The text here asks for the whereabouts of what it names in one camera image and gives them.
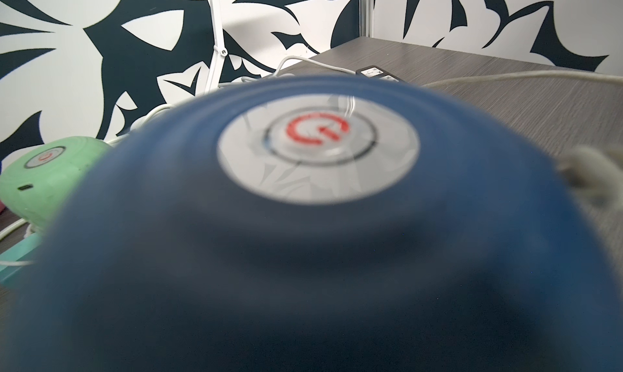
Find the blue meat grinder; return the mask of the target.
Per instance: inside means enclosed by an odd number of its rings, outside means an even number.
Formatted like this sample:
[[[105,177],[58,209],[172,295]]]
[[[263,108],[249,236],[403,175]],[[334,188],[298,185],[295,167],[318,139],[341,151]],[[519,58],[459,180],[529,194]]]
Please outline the blue meat grinder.
[[[89,171],[10,371],[619,371],[622,300],[553,159],[407,84],[258,81]]]

